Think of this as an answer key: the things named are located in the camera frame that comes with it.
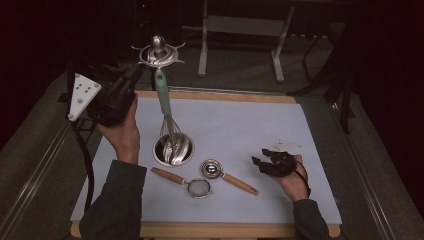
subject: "mesh strainer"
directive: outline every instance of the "mesh strainer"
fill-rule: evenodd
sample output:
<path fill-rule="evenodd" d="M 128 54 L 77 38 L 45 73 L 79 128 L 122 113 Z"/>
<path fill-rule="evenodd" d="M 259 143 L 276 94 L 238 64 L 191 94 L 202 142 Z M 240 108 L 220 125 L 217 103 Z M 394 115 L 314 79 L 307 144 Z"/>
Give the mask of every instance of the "mesh strainer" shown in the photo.
<path fill-rule="evenodd" d="M 165 171 L 163 169 L 155 168 L 153 167 L 152 172 L 158 174 L 159 176 L 162 176 L 168 180 L 171 180 L 178 184 L 188 184 L 187 185 L 187 191 L 188 193 L 194 197 L 194 198 L 204 198 L 207 195 L 211 194 L 211 185 L 206 179 L 203 178 L 195 178 L 191 180 L 190 182 L 187 182 L 183 177 L 180 177 L 178 175 L 175 175 L 173 173 L 170 173 L 168 171 Z"/>

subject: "hand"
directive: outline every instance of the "hand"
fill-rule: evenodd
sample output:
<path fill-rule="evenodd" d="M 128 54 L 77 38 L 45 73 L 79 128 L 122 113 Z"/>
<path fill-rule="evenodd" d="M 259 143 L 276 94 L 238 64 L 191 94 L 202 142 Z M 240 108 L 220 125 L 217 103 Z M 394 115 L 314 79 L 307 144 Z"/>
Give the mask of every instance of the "hand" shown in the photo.
<path fill-rule="evenodd" d="M 97 124 L 97 129 L 106 137 L 116 151 L 119 161 L 138 164 L 140 132 L 135 121 L 138 96 L 136 95 L 124 121 L 116 126 L 105 127 Z"/>
<path fill-rule="evenodd" d="M 301 155 L 294 155 L 294 159 L 303 164 Z M 296 170 L 307 180 L 306 171 L 300 164 L 297 164 Z M 285 177 L 273 178 L 277 180 L 292 202 L 308 198 L 307 187 L 295 172 Z"/>

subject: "white plastic tool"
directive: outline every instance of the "white plastic tool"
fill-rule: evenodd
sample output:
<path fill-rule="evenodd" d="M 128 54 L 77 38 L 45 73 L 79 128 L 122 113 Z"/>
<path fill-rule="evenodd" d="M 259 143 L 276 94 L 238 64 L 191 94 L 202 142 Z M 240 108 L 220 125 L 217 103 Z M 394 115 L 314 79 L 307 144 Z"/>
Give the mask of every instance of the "white plastic tool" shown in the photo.
<path fill-rule="evenodd" d="M 81 74 L 75 74 L 74 90 L 72 93 L 71 109 L 68 118 L 75 121 L 85 110 L 88 104 L 99 93 L 102 86 Z"/>
<path fill-rule="evenodd" d="M 268 150 L 273 152 L 287 152 L 290 150 L 299 150 L 302 148 L 303 146 L 300 144 L 296 144 L 296 143 L 292 143 L 292 142 L 280 139 L 274 146 L 268 148 Z"/>

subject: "dark jacket sleeve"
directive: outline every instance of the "dark jacket sleeve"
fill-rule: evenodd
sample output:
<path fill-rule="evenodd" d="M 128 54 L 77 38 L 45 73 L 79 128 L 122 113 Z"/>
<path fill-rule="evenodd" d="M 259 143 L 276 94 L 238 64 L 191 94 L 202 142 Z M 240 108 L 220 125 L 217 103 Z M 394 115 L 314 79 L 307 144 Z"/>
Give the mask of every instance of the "dark jacket sleeve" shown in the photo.
<path fill-rule="evenodd" d="M 293 215 L 296 230 L 301 235 L 299 236 L 300 239 L 331 239 L 327 223 L 322 218 L 318 204 L 315 201 L 304 199 L 294 202 Z"/>
<path fill-rule="evenodd" d="M 146 170 L 112 161 L 100 196 L 80 221 L 83 239 L 139 239 Z"/>

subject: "white paper sheet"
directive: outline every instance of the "white paper sheet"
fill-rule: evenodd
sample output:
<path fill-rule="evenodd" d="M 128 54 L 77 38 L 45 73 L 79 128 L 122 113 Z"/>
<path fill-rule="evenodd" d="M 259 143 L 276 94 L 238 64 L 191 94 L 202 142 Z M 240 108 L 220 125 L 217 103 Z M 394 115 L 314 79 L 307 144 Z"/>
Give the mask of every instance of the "white paper sheet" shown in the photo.
<path fill-rule="evenodd" d="M 341 224 L 330 186 L 321 165 L 305 115 L 299 104 L 252 103 L 208 100 L 171 100 L 174 120 L 195 143 L 193 158 L 179 167 L 165 167 L 153 157 L 153 144 L 159 137 L 163 114 L 158 99 L 139 98 L 137 124 L 141 132 L 139 164 L 148 168 L 142 200 L 143 221 L 293 223 L 292 204 L 272 178 L 259 173 L 251 156 L 269 161 L 262 148 L 279 139 L 304 146 L 291 154 L 301 154 L 312 189 L 310 198 L 318 202 L 327 224 Z M 100 194 L 115 152 L 102 139 L 93 161 L 94 199 Z M 179 185 L 150 171 L 162 168 L 186 180 L 202 177 L 200 165 L 216 159 L 224 172 L 259 190 L 254 196 L 222 178 L 209 180 L 213 193 L 194 199 L 186 185 Z M 87 193 L 87 182 L 71 217 L 80 220 Z"/>

